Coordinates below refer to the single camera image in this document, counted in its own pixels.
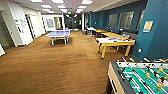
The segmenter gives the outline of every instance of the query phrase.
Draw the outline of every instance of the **foosball table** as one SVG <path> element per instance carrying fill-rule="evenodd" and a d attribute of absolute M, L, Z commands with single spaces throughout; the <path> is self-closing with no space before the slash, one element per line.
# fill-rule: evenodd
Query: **foosball table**
<path fill-rule="evenodd" d="M 106 94 L 168 94 L 168 63 L 144 60 L 110 62 Z"/>

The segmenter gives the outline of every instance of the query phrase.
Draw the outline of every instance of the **blue ping pong table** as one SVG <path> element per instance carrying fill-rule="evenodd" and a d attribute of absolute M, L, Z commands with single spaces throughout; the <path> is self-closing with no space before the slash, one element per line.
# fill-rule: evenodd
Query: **blue ping pong table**
<path fill-rule="evenodd" d="M 69 39 L 69 36 L 70 36 L 69 30 L 56 30 L 45 35 L 45 37 L 51 37 L 52 45 L 54 45 L 54 40 L 58 40 L 58 39 L 64 39 L 64 42 L 66 44 L 66 42 Z"/>

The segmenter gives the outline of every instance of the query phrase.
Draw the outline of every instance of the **wooden floor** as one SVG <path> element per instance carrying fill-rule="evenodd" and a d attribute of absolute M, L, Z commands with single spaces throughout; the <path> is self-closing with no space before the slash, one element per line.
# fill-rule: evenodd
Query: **wooden floor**
<path fill-rule="evenodd" d="M 0 57 L 0 94 L 104 94 L 109 61 L 125 51 L 107 48 L 105 59 L 94 37 L 72 31 L 68 44 L 41 36 Z"/>

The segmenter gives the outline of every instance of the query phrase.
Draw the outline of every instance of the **fluorescent light panel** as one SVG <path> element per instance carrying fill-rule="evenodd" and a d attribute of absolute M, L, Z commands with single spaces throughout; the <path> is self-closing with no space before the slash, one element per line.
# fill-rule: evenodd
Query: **fluorescent light panel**
<path fill-rule="evenodd" d="M 74 15 L 74 17 L 76 17 L 76 16 L 78 16 L 78 15 Z"/>
<path fill-rule="evenodd" d="M 60 9 L 62 12 L 67 13 L 67 9 Z"/>
<path fill-rule="evenodd" d="M 69 15 L 66 15 L 67 17 L 69 17 Z"/>
<path fill-rule="evenodd" d="M 58 5 L 57 7 L 58 8 L 66 8 L 66 6 L 64 6 L 64 5 Z"/>
<path fill-rule="evenodd" d="M 49 9 L 42 9 L 43 11 L 50 11 Z"/>
<path fill-rule="evenodd" d="M 77 9 L 77 11 L 83 11 L 83 9 Z"/>
<path fill-rule="evenodd" d="M 63 0 L 52 0 L 54 3 L 64 3 Z"/>
<path fill-rule="evenodd" d="M 43 0 L 30 0 L 32 2 L 43 2 Z"/>
<path fill-rule="evenodd" d="M 48 11 L 48 13 L 54 13 L 54 11 Z"/>
<path fill-rule="evenodd" d="M 83 0 L 83 1 L 82 1 L 82 4 L 91 4 L 92 2 L 93 2 L 93 1 L 86 1 L 86 0 L 84 1 L 84 0 Z"/>
<path fill-rule="evenodd" d="M 78 8 L 82 8 L 82 9 L 85 9 L 85 8 L 86 8 L 86 6 L 79 6 Z"/>
<path fill-rule="evenodd" d="M 76 11 L 76 13 L 81 13 L 81 11 Z"/>
<path fill-rule="evenodd" d="M 43 7 L 43 8 L 51 8 L 50 5 L 41 5 L 41 7 Z"/>

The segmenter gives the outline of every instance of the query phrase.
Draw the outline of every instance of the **blue wall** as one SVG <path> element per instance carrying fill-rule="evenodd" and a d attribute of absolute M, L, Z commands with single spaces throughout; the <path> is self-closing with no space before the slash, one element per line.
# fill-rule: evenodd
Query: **blue wall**
<path fill-rule="evenodd" d="M 111 14 L 117 14 L 117 18 L 118 18 L 117 19 L 117 26 L 118 26 L 120 13 L 134 11 L 134 17 L 132 19 L 130 29 L 131 30 L 137 30 L 136 27 L 137 27 L 137 24 L 138 24 L 138 21 L 139 21 L 139 17 L 141 15 L 141 11 L 144 10 L 145 7 L 146 7 L 146 2 L 147 2 L 146 0 L 143 0 L 143 1 L 134 2 L 134 3 L 131 3 L 131 4 L 127 4 L 127 5 L 117 7 L 117 8 L 114 8 L 114 9 L 110 9 L 110 10 L 106 10 L 106 11 L 92 12 L 91 14 L 94 15 L 94 17 L 95 17 L 94 19 L 99 19 L 99 24 L 95 25 L 93 23 L 93 21 L 95 21 L 95 20 L 90 20 L 91 23 L 93 23 L 93 24 L 90 24 L 90 25 L 93 26 L 93 27 L 98 27 L 98 26 L 108 27 L 109 16 Z"/>
<path fill-rule="evenodd" d="M 139 30 L 133 57 L 150 60 L 168 57 L 168 2 L 167 0 L 148 0 L 144 18 Z M 150 33 L 144 33 L 143 27 L 146 21 L 153 21 Z"/>
<path fill-rule="evenodd" d="M 90 27 L 98 27 L 99 26 L 99 13 L 90 13 Z"/>

